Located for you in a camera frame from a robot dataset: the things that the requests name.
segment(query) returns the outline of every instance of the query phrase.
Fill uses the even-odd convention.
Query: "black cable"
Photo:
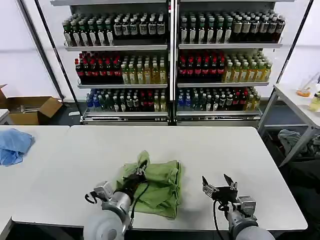
[[[131,215],[130,215],[130,218],[131,218],[131,219],[133,219],[133,218],[135,217],[135,208],[136,208],[136,205],[137,205],[138,200],[139,200],[139,199],[141,198],[141,196],[147,191],[148,187],[149,187],[149,183],[147,183],[146,188],[145,188],[145,189],[143,190],[143,192],[140,193],[140,195],[135,199],[134,204],[133,204],[133,206],[132,206],[132,210],[131,210]]]
[[[217,224],[216,203],[217,203],[217,200],[214,200],[214,202],[213,202],[213,220],[214,220],[214,226],[215,226],[216,232],[218,233],[220,239],[221,239],[221,240],[224,240],[224,238],[223,238],[222,235],[221,235],[221,232],[219,231],[218,224]]]

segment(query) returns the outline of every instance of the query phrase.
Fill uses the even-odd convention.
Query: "brown cardboard box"
[[[0,109],[8,109],[15,125],[43,125],[62,107],[62,103],[51,96],[8,97],[2,92],[6,84],[0,85]],[[38,107],[35,112],[17,112],[21,105]]]

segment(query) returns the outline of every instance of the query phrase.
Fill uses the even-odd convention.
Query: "green cloth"
[[[138,200],[135,211],[175,219],[180,204],[181,184],[181,166],[176,160],[166,163],[150,163],[149,153],[142,151],[138,156],[137,163],[126,163],[122,167],[120,180],[116,182],[117,188],[122,186],[123,177],[132,174],[138,164],[145,160],[148,160],[145,177],[149,187]],[[147,183],[140,184],[134,198],[136,199],[146,187]]]

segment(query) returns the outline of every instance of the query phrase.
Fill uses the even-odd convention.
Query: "small container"
[[[312,112],[317,112],[319,108],[320,108],[320,91],[314,94],[314,97],[312,98],[312,101],[309,105],[309,110]]]

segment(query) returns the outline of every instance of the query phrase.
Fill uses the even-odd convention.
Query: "white tabletop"
[[[214,230],[213,201],[202,192],[202,175],[257,201],[255,216],[268,230],[302,230],[307,223],[276,164],[252,127],[72,126],[59,153],[48,161],[12,216],[19,223],[82,227],[101,210],[84,195],[101,181],[114,181],[124,163],[147,150],[152,163],[181,162],[182,204],[175,220],[137,212],[135,229]],[[228,229],[223,213],[218,225]]]
[[[280,98],[308,125],[320,128],[320,112],[310,111],[309,105],[312,94],[309,97],[303,97],[296,94],[297,89],[291,88],[288,84],[273,85]]]
[[[52,157],[61,139],[70,129],[69,126],[0,125],[0,131],[11,128],[31,134],[34,137],[34,144],[22,162],[11,166],[0,166],[0,239],[8,234],[7,230],[16,206],[25,201],[25,193],[29,191],[36,175]]]

